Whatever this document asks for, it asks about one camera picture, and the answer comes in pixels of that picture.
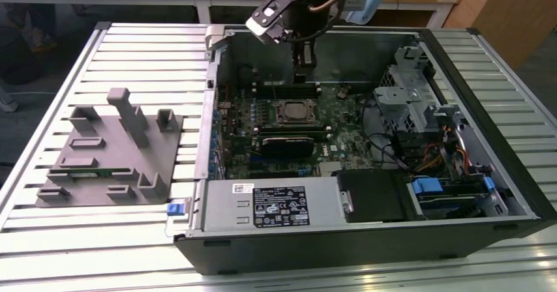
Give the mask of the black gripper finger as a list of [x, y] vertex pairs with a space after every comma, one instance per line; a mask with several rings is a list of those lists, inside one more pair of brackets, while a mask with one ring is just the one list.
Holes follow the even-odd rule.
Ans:
[[315, 55], [315, 40], [306, 42], [295, 42], [291, 45], [292, 53], [292, 82], [304, 83], [306, 77], [316, 67], [316, 55]]

